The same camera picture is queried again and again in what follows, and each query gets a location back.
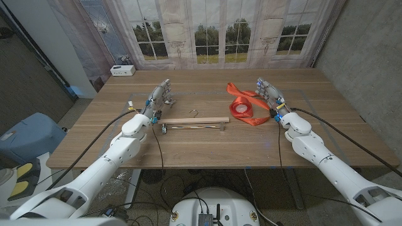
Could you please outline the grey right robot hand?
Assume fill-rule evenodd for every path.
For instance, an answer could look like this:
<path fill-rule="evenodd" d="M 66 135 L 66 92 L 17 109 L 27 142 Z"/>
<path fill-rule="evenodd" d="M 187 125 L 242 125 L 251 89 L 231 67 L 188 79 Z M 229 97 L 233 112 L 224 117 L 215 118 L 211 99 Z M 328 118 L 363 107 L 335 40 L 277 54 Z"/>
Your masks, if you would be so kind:
<path fill-rule="evenodd" d="M 265 99 L 270 108 L 271 117 L 276 122 L 279 122 L 284 115 L 290 113 L 289 108 L 286 106 L 285 98 L 280 90 L 263 78 L 258 78 L 256 84 L 256 93 Z"/>

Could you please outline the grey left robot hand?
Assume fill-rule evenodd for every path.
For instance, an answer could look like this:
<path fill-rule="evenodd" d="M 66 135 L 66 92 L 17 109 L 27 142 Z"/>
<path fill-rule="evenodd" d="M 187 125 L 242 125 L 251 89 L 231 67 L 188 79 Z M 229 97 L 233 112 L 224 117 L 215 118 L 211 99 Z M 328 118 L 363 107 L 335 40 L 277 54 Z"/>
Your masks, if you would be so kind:
<path fill-rule="evenodd" d="M 156 86 L 156 88 L 149 94 L 145 106 L 142 108 L 140 113 L 152 121 L 155 114 L 162 110 L 165 104 L 172 105 L 173 99 L 170 90 L 170 79 L 166 79 Z"/>

